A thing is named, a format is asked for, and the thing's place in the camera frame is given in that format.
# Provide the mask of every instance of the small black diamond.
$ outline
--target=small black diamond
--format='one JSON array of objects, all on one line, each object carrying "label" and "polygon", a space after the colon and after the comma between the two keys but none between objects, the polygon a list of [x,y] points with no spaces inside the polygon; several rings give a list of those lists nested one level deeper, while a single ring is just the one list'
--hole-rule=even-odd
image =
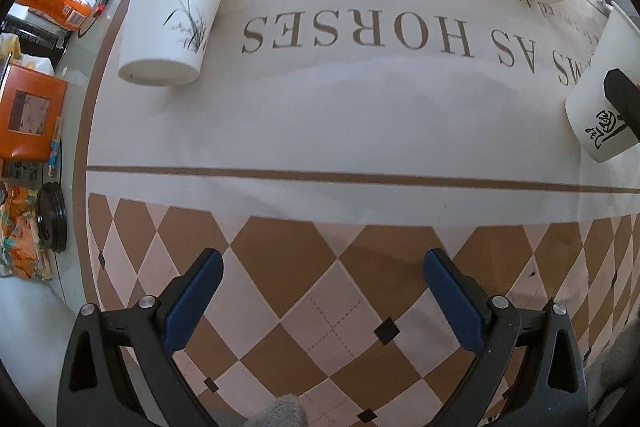
[{"label": "small black diamond", "polygon": [[380,342],[382,342],[383,346],[386,346],[386,344],[391,342],[396,337],[396,335],[400,333],[400,330],[398,329],[398,326],[396,326],[396,323],[391,320],[391,317],[389,317],[375,330],[373,330],[373,332],[380,339]]},{"label": "small black diamond", "polygon": [[378,415],[371,409],[365,409],[358,415],[358,418],[362,420],[362,423],[369,423],[371,420],[375,420],[377,417]]},{"label": "small black diamond", "polygon": [[207,377],[207,380],[204,381],[204,385],[206,385],[212,393],[215,393],[219,389],[219,387],[216,386],[216,383],[209,377]]}]

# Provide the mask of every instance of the blue gripper pad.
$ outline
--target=blue gripper pad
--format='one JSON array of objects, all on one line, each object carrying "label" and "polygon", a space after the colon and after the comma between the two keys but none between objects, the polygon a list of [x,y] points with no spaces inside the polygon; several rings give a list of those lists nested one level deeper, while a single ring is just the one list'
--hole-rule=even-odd
[{"label": "blue gripper pad", "polygon": [[207,259],[166,315],[162,336],[162,347],[166,352],[171,354],[186,347],[222,281],[222,274],[222,255],[209,249]]},{"label": "blue gripper pad", "polygon": [[479,356],[484,346],[482,317],[433,250],[424,256],[422,275],[460,346]]}]

